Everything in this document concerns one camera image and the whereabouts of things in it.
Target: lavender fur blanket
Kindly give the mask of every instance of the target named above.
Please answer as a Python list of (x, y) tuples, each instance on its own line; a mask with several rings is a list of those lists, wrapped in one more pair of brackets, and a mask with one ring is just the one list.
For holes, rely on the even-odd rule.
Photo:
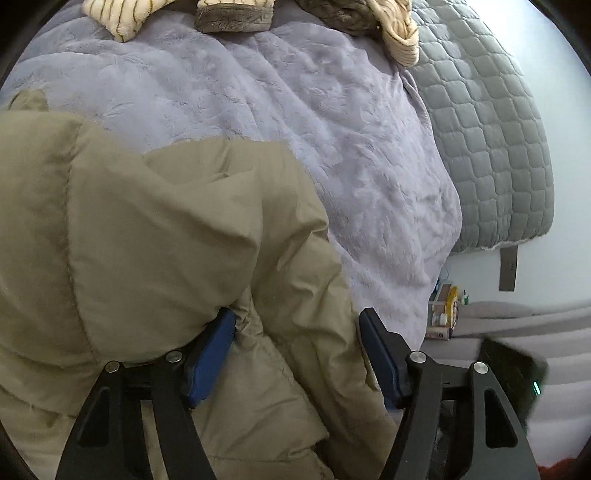
[(117, 43), (69, 2), (0, 91), (42, 88), (141, 151), (212, 135), (284, 140), (330, 219), (359, 308), (419, 347), (428, 296), (459, 236), (460, 203), (414, 80), (382, 47), (275, 4), (271, 31), (206, 35), (160, 10)]

